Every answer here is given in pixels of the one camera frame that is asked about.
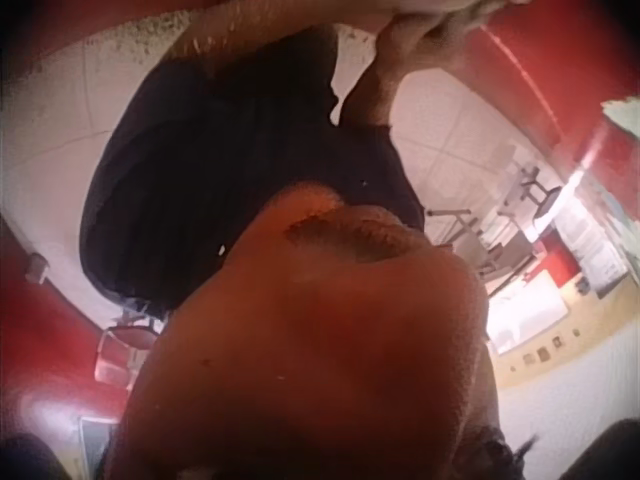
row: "person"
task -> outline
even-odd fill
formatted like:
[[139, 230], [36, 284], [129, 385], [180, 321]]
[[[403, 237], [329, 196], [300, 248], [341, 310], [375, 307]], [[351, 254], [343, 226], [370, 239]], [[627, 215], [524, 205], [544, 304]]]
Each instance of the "person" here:
[[389, 136], [402, 79], [451, 58], [476, 2], [397, 14], [329, 120], [330, 25], [392, 3], [210, 7], [131, 101], [81, 261], [105, 296], [167, 325], [106, 478], [522, 477], [529, 446], [514, 453], [499, 429], [486, 291], [425, 237]]

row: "wall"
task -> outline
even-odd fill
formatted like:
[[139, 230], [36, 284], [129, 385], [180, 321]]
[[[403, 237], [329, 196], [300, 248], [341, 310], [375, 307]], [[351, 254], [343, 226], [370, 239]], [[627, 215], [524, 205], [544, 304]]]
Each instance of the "wall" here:
[[118, 419], [126, 391], [94, 381], [100, 330], [50, 284], [27, 283], [27, 256], [1, 231], [1, 435], [34, 433], [77, 476], [79, 417]]
[[540, 441], [527, 456], [528, 480], [553, 480], [617, 420], [640, 416], [640, 320], [579, 357], [524, 385], [499, 392], [513, 446]]

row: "dark t-shirt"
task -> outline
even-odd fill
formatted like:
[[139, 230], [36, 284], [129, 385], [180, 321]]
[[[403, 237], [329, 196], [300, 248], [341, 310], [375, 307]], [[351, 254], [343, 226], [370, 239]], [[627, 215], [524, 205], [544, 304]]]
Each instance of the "dark t-shirt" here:
[[86, 201], [80, 254], [91, 282], [163, 318], [221, 268], [264, 205], [299, 182], [384, 207], [422, 231], [423, 208], [388, 129], [334, 126], [326, 90], [237, 95], [189, 63], [152, 71]]

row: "red wall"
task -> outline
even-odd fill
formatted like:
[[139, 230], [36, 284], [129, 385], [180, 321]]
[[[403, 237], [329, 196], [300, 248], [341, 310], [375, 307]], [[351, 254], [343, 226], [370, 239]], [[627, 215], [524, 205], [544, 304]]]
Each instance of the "red wall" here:
[[[590, 148], [591, 173], [638, 216], [640, 150], [601, 103], [638, 94], [639, 63], [594, 0], [535, 0], [496, 16], [453, 72], [518, 125], [568, 177]], [[592, 140], [601, 130], [598, 145]]]
[[78, 418], [119, 418], [126, 391], [93, 379], [100, 330], [49, 283], [24, 280], [27, 255], [4, 223], [0, 242], [2, 438], [73, 446]]

